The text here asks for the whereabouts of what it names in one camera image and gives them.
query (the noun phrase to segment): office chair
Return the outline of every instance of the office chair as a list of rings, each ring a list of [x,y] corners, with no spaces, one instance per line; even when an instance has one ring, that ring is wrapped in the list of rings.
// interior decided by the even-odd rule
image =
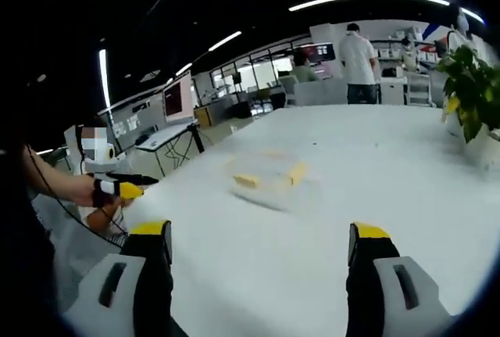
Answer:
[[[285,94],[284,106],[296,106],[297,100],[295,99],[295,85],[298,83],[297,77],[295,75],[287,75],[285,77],[278,78],[278,81],[283,87],[283,92]]]

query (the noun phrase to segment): transparent plastic container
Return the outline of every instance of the transparent plastic container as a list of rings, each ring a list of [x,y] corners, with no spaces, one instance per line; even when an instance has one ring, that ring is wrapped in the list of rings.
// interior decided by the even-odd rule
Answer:
[[[226,166],[229,191],[249,203],[270,209],[308,213],[320,207],[320,183],[309,165],[282,152],[249,152]]]

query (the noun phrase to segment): yellow object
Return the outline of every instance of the yellow object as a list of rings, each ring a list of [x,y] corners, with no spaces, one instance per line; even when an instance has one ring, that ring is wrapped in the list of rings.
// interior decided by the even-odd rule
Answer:
[[[198,120],[200,127],[207,128],[212,126],[212,117],[210,116],[208,108],[204,107],[195,109],[195,117]]]
[[[260,185],[259,177],[253,175],[237,174],[234,175],[233,178],[236,183],[246,188],[258,188]]]
[[[144,190],[130,182],[120,183],[120,198],[135,199],[144,195]]]
[[[265,151],[265,152],[262,152],[264,155],[266,156],[269,156],[273,159],[281,159],[283,157],[285,157],[286,155],[282,152],[274,152],[274,151]]]
[[[355,222],[354,225],[358,228],[360,238],[390,238],[388,233],[377,226],[364,224],[363,222]]]
[[[169,224],[169,220],[144,222],[136,226],[130,233],[136,235],[161,235],[163,230],[163,225]]]
[[[446,107],[446,113],[450,114],[450,113],[455,112],[459,108],[459,106],[460,106],[459,98],[456,96],[452,96],[448,100],[448,106]]]
[[[304,179],[305,172],[307,171],[307,165],[305,163],[296,163],[294,167],[288,172],[292,185],[298,185]]]

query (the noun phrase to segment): computer monitor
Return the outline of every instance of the computer monitor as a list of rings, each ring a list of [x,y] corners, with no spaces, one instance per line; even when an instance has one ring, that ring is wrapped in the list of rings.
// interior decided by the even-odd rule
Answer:
[[[161,92],[165,120],[173,122],[195,116],[191,93],[191,74],[185,74],[178,81],[165,87]]]
[[[163,91],[163,101],[165,104],[165,115],[171,116],[182,112],[182,98],[180,97],[180,82],[168,87]]]
[[[234,73],[232,76],[233,76],[233,84],[241,83],[241,73]]]
[[[333,61],[335,59],[334,46],[331,42],[302,46],[302,51],[311,63]]]

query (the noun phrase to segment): black ceiling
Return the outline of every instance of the black ceiling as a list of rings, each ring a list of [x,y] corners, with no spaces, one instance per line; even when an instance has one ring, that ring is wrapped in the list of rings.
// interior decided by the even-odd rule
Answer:
[[[211,70],[259,46],[307,33],[314,24],[381,18],[446,23],[443,6],[414,0],[352,0],[295,13],[288,8],[310,0],[12,1],[20,66],[16,82],[28,88],[33,100],[30,117],[37,120],[31,127],[50,127],[46,135],[31,130],[37,133],[31,135],[37,149],[60,142],[63,128],[105,107],[98,72],[101,48],[109,56],[113,104],[166,81],[186,63],[196,60],[193,73]],[[457,1],[479,13],[488,28],[498,24],[491,0]],[[470,23],[481,32],[476,20]],[[236,30],[243,35],[206,54]],[[153,81],[139,82],[153,70],[161,70]],[[42,73],[47,79],[34,82]]]

